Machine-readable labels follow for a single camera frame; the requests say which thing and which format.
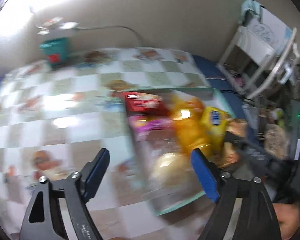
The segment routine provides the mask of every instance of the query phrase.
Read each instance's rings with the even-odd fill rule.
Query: red snack package
[[[168,109],[164,106],[162,97],[139,92],[122,92],[122,94],[127,110],[130,112],[168,115]]]

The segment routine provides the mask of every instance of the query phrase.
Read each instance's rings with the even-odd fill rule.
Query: bolt
[[[260,179],[259,177],[254,177],[254,178],[253,178],[253,181],[254,181],[255,183],[261,183],[261,179]]]
[[[74,171],[74,172],[71,173],[71,177],[72,177],[73,179],[79,177],[80,175],[81,175],[81,174],[80,174],[80,172],[78,172],[78,171]]]
[[[47,181],[47,177],[46,176],[41,176],[40,178],[39,178],[39,182],[40,183],[45,183],[46,181]]]
[[[221,177],[223,177],[223,178],[225,178],[225,179],[228,179],[228,178],[230,178],[231,177],[231,175],[230,175],[230,173],[229,172],[223,172],[223,173],[221,173]]]

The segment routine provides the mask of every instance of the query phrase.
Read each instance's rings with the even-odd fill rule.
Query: checkered tablecloth
[[[57,174],[57,179],[79,171],[105,147],[110,165],[96,197],[87,203],[103,238],[197,239],[212,210],[210,201],[202,197],[156,217],[142,188],[133,187],[117,168],[133,159],[134,151],[125,113],[110,94],[118,80],[125,89],[209,84],[186,52],[98,51],[101,56],[89,67],[75,63],[51,71],[42,60],[12,71],[2,82],[0,224],[17,239],[38,176]],[[43,151],[48,160],[40,157]],[[40,170],[38,160],[54,167]],[[60,201],[69,239],[76,239],[65,201]]]

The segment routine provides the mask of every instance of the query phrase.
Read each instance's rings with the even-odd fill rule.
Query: wall
[[[245,0],[66,0],[38,11],[42,23],[55,16],[81,26],[120,24],[134,28],[147,46],[174,48],[217,61],[237,28]],[[257,0],[290,27],[298,29],[300,13],[290,0]],[[27,3],[10,0],[0,13],[0,74],[42,58],[34,17]],[[82,31],[72,38],[72,51],[98,47],[131,47],[127,30]]]

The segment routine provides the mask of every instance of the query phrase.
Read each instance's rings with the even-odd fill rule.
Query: human hand
[[[295,205],[273,204],[280,225],[281,237],[288,240],[300,226],[300,211]]]

